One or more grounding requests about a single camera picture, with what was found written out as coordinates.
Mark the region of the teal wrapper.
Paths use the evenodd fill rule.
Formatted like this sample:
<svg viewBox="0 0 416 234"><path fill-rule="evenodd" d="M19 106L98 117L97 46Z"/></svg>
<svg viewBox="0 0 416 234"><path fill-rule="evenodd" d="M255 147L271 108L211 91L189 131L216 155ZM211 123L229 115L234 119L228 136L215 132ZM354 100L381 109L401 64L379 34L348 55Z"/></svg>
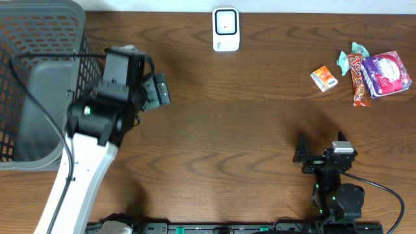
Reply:
<svg viewBox="0 0 416 234"><path fill-rule="evenodd" d="M363 45L356 42L352 42L351 53L359 53L363 56L363 58L370 57L370 53L367 49ZM350 65L348 56L344 51L340 53L339 58L337 59L337 65L341 69L341 75L345 76L350 69Z"/></svg>

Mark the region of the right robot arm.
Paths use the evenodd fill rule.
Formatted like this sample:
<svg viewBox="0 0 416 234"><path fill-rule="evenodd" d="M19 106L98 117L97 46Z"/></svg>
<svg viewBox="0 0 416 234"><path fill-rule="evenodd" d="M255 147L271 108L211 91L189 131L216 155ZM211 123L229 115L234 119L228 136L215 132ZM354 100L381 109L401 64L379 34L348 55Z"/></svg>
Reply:
<svg viewBox="0 0 416 234"><path fill-rule="evenodd" d="M300 134L292 161L302 164L303 174L315 176L313 203L325 218L334 221L361 218L365 191L360 186L341 182L341 174L352 167L357 155L342 132L338 132L338 139L321 155L309 154L305 135Z"/></svg>

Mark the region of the red snack bar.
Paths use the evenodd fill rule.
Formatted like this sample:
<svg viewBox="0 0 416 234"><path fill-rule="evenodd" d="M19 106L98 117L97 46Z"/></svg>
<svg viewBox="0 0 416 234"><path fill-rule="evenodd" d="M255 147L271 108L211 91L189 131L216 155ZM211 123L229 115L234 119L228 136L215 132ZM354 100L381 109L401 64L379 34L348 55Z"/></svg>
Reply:
<svg viewBox="0 0 416 234"><path fill-rule="evenodd" d="M351 53L347 55L350 73L352 76L353 86L353 105L355 107L369 107L370 101L366 91L365 82L361 72L361 63L363 55L360 53Z"/></svg>

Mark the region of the purple snack packet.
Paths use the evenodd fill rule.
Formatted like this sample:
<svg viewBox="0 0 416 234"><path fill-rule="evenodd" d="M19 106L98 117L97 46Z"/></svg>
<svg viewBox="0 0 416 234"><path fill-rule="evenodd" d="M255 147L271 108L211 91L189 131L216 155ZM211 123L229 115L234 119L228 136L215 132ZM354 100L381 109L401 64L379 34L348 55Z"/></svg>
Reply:
<svg viewBox="0 0 416 234"><path fill-rule="evenodd" d="M364 58L361 71L371 98L407 90L412 80L396 51Z"/></svg>

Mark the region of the orange snack packet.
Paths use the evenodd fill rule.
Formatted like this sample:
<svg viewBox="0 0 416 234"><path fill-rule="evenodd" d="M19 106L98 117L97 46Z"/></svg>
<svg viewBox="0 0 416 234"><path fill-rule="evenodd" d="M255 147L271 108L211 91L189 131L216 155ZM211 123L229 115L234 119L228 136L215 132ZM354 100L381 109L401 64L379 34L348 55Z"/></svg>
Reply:
<svg viewBox="0 0 416 234"><path fill-rule="evenodd" d="M326 66L315 70L310 76L322 92L326 92L338 84L338 80L330 73Z"/></svg>

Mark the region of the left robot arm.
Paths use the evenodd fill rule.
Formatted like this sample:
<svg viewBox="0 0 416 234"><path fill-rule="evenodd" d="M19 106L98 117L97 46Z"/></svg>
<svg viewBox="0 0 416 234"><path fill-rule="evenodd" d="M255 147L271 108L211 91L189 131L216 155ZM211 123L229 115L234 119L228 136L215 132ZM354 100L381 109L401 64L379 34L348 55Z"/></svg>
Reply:
<svg viewBox="0 0 416 234"><path fill-rule="evenodd" d="M106 49L103 77L67 110L62 160L36 233L84 233L100 184L139 112L170 103L164 74L133 45Z"/></svg>

